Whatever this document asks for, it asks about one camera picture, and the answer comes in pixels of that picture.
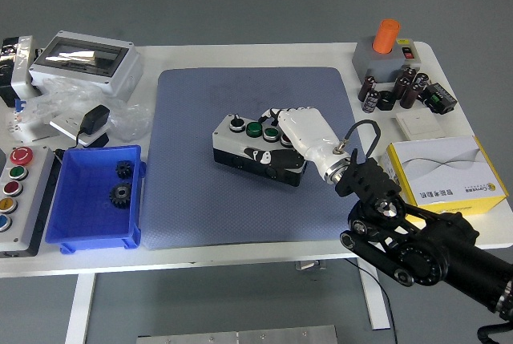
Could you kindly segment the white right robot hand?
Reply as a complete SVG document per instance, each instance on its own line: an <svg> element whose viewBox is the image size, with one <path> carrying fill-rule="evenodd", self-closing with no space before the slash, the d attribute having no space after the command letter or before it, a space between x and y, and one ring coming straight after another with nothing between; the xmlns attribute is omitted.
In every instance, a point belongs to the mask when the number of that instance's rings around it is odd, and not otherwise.
<svg viewBox="0 0 513 344"><path fill-rule="evenodd" d="M333 151L339 145L339 139L316 108L271 108L259 121L262 123L270 118L293 147L270 151L246 148L244 154L250 159L274 168L297 168L301 161L310 161L324 180L342 166L345 153Z"/></svg>

